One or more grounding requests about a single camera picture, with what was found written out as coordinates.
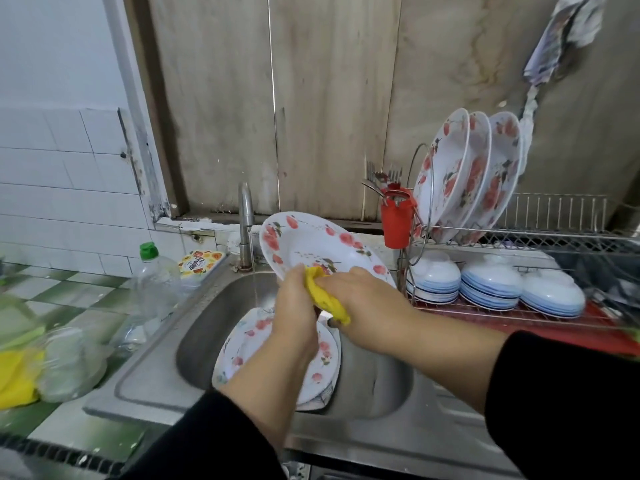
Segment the wooden wall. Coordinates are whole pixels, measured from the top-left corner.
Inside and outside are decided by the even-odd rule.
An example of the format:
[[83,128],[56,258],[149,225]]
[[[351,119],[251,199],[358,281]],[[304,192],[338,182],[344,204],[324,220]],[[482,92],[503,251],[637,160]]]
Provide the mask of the wooden wall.
[[[371,220],[365,156],[406,178],[455,108],[519,114],[557,0],[149,1],[192,214],[236,211],[247,179],[260,213]],[[541,95],[521,191],[624,195],[639,15],[610,0],[580,67]]]

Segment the stainless steel sink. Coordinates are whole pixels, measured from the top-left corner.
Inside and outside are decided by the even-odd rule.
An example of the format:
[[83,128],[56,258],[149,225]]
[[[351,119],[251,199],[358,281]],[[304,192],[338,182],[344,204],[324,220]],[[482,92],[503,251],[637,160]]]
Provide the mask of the stainless steel sink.
[[[273,306],[275,275],[236,272],[229,257],[84,410],[118,420],[172,425],[211,387],[229,332],[254,306]],[[488,438],[483,418],[404,363],[366,352],[342,335],[342,364],[328,407],[296,413],[286,447],[433,478],[513,478],[517,469]]]
[[[224,340],[253,307],[274,306],[278,285],[271,271],[238,276],[204,309],[176,354],[180,375],[199,389],[211,387],[211,374]],[[313,414],[343,419],[373,418],[400,407],[411,392],[412,369],[394,358],[342,341],[339,381],[329,405]]]

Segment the plate in sink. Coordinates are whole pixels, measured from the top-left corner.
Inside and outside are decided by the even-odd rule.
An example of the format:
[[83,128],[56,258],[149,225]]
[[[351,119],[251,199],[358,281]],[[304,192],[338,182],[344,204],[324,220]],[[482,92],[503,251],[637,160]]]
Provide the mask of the plate in sink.
[[312,214],[280,212],[268,217],[262,224],[260,247],[281,280],[299,263],[319,266],[326,274],[360,266],[396,287],[387,267],[356,235]]
[[[223,351],[223,370],[231,379],[252,357],[271,334],[274,313],[258,308],[239,323]],[[337,370],[339,350],[333,336],[322,323],[316,323],[318,353],[309,363],[297,404],[304,404],[320,395],[332,383]]]
[[[211,385],[216,389],[219,389],[222,385],[228,382],[227,374],[224,371],[223,359],[224,359],[225,350],[227,349],[227,345],[229,341],[234,336],[236,331],[240,329],[244,329],[244,326],[246,325],[246,320],[247,318],[249,318],[249,316],[256,313],[260,313],[261,310],[262,310],[261,308],[252,308],[251,310],[249,310],[249,312],[244,316],[244,318],[242,318],[242,320],[240,320],[240,322],[237,323],[237,325],[229,334],[228,338],[225,340],[225,343],[220,349],[220,353],[218,354],[218,358],[216,359],[216,364],[213,368],[213,374],[211,377]],[[273,313],[273,309],[263,310],[263,311],[265,311],[266,313]],[[322,312],[318,317],[318,322],[326,326],[326,322],[327,320],[329,320],[329,318],[331,318],[330,314],[328,314],[327,312]],[[335,372],[333,373],[333,377],[331,379],[331,383],[324,388],[324,391],[322,391],[320,394],[315,396],[310,401],[303,404],[298,404],[296,407],[296,411],[316,411],[319,409],[323,409],[327,404],[329,404],[329,401],[331,400],[331,396],[333,395],[333,391],[335,390],[335,387],[338,384],[338,375],[340,374],[340,363],[342,361],[342,344],[340,342],[340,332],[336,328],[327,327],[327,330],[333,336],[333,339],[335,340],[335,343],[338,347],[336,367],[335,367]]]

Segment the red utensil holder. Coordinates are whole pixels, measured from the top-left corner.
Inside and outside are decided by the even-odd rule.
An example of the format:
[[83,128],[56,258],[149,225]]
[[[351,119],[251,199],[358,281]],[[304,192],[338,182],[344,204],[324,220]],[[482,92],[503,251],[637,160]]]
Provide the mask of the red utensil holder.
[[411,237],[411,226],[413,224],[413,213],[416,208],[416,202],[413,194],[408,189],[386,190],[385,195],[397,192],[407,193],[409,198],[398,203],[385,197],[380,206],[380,214],[382,216],[382,231],[385,235],[385,246],[389,249],[404,249],[409,245]]

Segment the green bottle cap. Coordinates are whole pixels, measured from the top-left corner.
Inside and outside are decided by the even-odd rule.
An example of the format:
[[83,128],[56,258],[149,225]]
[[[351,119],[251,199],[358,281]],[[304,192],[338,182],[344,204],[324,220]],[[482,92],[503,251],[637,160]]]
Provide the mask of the green bottle cap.
[[149,261],[149,259],[158,257],[158,248],[153,242],[145,242],[140,244],[140,259]]

